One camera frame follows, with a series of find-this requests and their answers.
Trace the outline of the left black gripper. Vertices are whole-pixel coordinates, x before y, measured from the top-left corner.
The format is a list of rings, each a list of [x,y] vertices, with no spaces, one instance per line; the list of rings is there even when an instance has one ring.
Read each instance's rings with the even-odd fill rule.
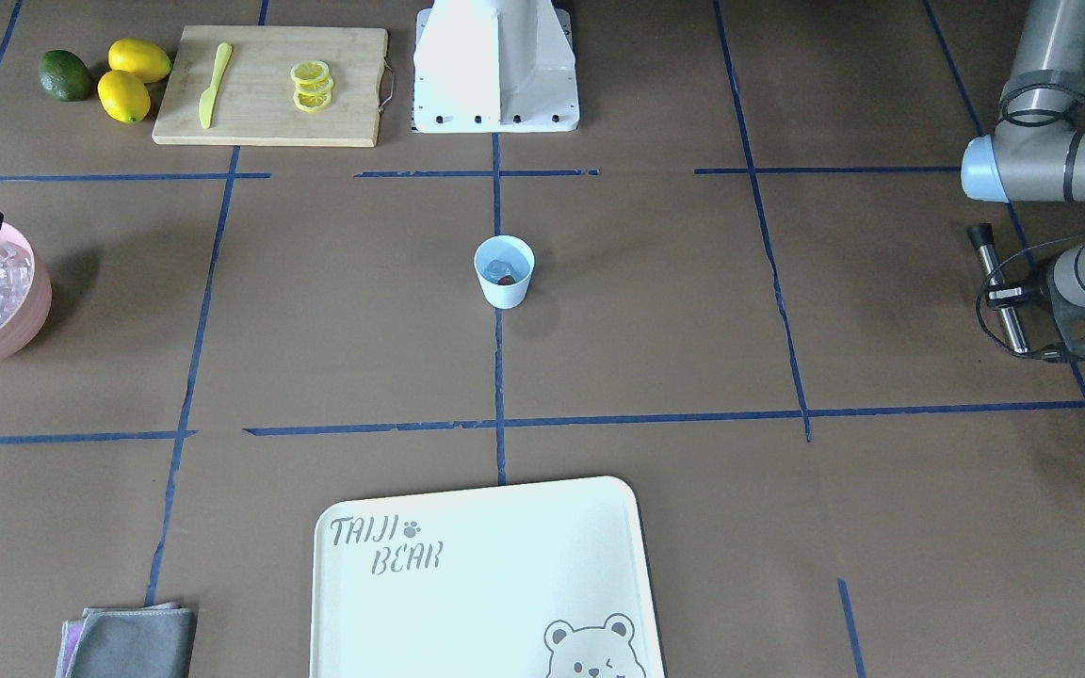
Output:
[[[1009,279],[1007,276],[990,276],[985,283],[986,293],[1036,293],[1036,295],[987,295],[987,306],[999,312],[1020,312],[1037,305],[1043,314],[1059,316],[1063,305],[1059,305],[1056,286],[1056,265],[1037,265],[1032,276]]]

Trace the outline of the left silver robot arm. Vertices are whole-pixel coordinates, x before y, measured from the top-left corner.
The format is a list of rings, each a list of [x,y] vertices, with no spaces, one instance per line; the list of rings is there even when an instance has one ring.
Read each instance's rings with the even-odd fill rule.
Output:
[[[963,152],[965,196],[984,202],[1085,202],[1085,132],[1074,117],[1085,107],[1085,1],[1033,1],[999,120]],[[1051,267],[1052,286],[1085,308],[1085,244]]]

